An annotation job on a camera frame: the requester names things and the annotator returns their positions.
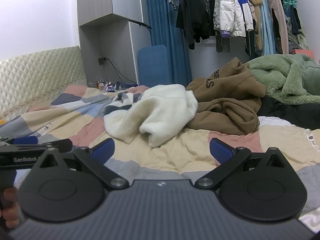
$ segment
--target bed headboard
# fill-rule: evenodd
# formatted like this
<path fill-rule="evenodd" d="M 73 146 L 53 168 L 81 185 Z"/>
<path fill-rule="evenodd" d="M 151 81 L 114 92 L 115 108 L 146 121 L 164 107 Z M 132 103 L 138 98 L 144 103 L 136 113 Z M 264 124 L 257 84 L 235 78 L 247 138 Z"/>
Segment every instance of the bed headboard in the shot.
<path fill-rule="evenodd" d="M 0 119 L 8 121 L 52 100 L 72 83 L 86 85 L 79 46 L 0 61 Z"/>

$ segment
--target gray wooden cabinet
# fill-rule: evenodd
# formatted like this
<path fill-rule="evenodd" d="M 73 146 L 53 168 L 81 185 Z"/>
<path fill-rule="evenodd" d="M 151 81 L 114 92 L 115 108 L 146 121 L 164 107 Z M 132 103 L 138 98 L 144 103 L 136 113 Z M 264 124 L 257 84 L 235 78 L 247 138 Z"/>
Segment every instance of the gray wooden cabinet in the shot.
<path fill-rule="evenodd" d="M 98 64 L 99 57 L 109 58 L 128 79 L 139 83 L 137 54 L 151 46 L 146 0 L 77 0 L 80 48 L 89 86 L 103 78 L 115 83 L 120 78 L 109 61 Z"/>

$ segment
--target green fluffy blanket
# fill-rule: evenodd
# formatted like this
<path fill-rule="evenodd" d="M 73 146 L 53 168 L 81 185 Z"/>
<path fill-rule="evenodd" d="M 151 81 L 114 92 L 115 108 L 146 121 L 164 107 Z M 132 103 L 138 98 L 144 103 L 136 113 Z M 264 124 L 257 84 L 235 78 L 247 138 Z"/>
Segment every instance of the green fluffy blanket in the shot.
<path fill-rule="evenodd" d="M 248 63 L 267 95 L 287 105 L 320 103 L 320 68 L 309 56 L 274 54 Z"/>

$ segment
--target orange object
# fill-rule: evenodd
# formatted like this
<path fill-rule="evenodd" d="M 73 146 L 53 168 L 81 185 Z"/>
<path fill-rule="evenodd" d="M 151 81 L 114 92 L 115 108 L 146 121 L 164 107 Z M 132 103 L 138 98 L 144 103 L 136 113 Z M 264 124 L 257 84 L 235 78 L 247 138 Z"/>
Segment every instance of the orange object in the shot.
<path fill-rule="evenodd" d="M 304 53 L 304 54 L 307 54 L 308 56 L 310 56 L 312 59 L 315 59 L 315 57 L 313 56 L 312 50 L 294 49 L 294 50 L 293 50 L 293 53 L 294 53 L 294 54 Z"/>

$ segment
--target blue curtain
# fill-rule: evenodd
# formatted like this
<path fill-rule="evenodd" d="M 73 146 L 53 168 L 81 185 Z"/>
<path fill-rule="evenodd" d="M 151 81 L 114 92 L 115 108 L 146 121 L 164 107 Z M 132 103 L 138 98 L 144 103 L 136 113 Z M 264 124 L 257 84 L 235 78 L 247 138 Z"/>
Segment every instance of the blue curtain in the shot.
<path fill-rule="evenodd" d="M 168 0 L 147 0 L 152 46 L 167 47 L 168 64 L 174 83 L 187 86 L 192 81 L 188 47 L 181 29 L 176 28 L 178 8 Z"/>

